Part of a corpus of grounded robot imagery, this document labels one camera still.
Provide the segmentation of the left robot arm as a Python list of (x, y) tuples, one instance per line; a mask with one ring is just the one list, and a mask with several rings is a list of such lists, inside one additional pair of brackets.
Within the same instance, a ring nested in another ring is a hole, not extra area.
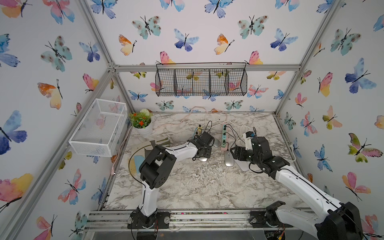
[(186, 143), (176, 147), (153, 146), (153, 149), (139, 167), (143, 185), (142, 201), (131, 214), (130, 227), (148, 229), (158, 223), (158, 195), (162, 185), (167, 181), (175, 165), (185, 159), (207, 161), (211, 157), (215, 138), (204, 132), (194, 136)]

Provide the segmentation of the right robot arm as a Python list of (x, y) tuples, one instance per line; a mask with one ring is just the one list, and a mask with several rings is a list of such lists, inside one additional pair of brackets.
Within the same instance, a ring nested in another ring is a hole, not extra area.
[(360, 212), (354, 204), (333, 198), (303, 177), (284, 158), (273, 156), (266, 138), (248, 132), (245, 143), (244, 147), (230, 149), (234, 160), (258, 166), (261, 173), (290, 189), (313, 211), (310, 214), (277, 201), (266, 208), (264, 216), (257, 218), (256, 225), (290, 225), (318, 240), (365, 238)]

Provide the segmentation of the grey mouse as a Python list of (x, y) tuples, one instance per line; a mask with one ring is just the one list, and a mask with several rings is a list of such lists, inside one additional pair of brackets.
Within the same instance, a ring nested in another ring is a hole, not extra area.
[(219, 141), (217, 138), (214, 138), (214, 147), (219, 148), (221, 146), (221, 141)]

